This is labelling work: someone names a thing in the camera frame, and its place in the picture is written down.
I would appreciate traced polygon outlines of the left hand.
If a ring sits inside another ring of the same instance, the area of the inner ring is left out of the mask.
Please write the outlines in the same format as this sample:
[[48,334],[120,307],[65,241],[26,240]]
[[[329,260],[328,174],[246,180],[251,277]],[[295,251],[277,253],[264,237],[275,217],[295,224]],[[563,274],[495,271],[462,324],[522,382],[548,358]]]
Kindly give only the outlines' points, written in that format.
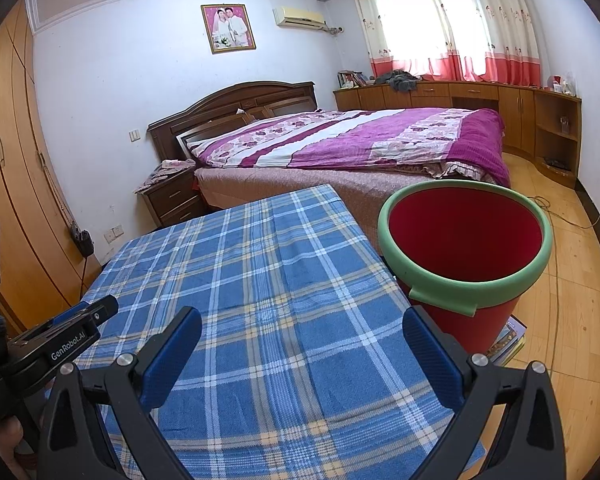
[[0,425],[0,456],[17,479],[29,479],[25,471],[16,461],[15,448],[23,439],[23,428],[15,417]]

